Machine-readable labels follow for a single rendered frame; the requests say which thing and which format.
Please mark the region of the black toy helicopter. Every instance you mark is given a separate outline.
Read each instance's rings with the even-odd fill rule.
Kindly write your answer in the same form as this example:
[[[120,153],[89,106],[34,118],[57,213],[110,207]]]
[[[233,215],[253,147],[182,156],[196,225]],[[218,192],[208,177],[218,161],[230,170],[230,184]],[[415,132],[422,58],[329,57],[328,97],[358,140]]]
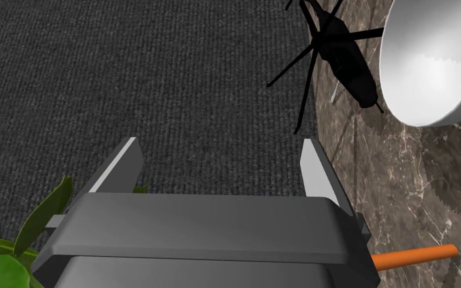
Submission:
[[[384,28],[350,32],[346,24],[336,16],[343,1],[336,0],[332,12],[328,12],[321,7],[317,0],[299,0],[299,6],[309,27],[310,44],[267,84],[268,87],[271,87],[304,56],[311,54],[304,94],[294,130],[295,134],[299,131],[303,122],[309,88],[318,56],[329,64],[335,78],[358,102],[362,109],[376,106],[381,113],[383,112],[378,103],[375,79],[356,41],[379,38],[383,35]]]

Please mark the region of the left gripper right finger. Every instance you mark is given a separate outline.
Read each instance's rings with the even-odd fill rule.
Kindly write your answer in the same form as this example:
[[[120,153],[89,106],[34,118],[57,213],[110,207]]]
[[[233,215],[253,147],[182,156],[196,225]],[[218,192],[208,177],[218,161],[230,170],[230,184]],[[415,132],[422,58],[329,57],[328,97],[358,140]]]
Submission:
[[[300,169],[307,197],[328,198],[353,217],[351,203],[319,140],[303,141]]]

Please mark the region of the green leafy plant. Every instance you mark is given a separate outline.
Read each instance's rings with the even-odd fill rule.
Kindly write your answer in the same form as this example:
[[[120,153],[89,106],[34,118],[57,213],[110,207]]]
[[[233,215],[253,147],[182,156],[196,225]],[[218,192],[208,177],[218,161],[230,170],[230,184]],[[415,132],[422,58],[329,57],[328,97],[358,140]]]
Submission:
[[[39,252],[31,247],[55,215],[63,215],[73,191],[73,180],[63,176],[60,184],[31,212],[17,238],[0,238],[0,288],[59,288],[70,261],[78,255],[55,255],[45,260],[35,275],[32,264]]]

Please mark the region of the white bowl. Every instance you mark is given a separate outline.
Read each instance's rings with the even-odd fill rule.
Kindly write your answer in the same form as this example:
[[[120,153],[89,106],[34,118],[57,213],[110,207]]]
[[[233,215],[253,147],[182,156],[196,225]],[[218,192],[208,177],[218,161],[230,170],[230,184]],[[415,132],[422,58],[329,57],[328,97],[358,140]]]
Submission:
[[[379,79],[386,105],[401,123],[461,122],[461,0],[393,0]]]

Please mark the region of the orange stick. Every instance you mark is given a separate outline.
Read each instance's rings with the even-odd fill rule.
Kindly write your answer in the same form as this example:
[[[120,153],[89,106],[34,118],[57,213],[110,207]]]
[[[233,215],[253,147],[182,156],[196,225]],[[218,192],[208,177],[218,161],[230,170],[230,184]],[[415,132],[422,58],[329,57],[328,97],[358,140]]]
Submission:
[[[431,261],[455,258],[458,255],[459,251],[454,245],[445,244],[372,254],[371,258],[377,271],[385,271]]]

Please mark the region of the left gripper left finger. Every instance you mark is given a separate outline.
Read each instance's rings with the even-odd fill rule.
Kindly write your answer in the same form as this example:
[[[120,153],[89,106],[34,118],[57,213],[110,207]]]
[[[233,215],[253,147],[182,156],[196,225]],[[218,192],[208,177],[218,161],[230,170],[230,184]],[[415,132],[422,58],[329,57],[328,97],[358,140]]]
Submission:
[[[139,139],[127,137],[110,154],[109,161],[95,177],[89,193],[131,193],[144,160]]]

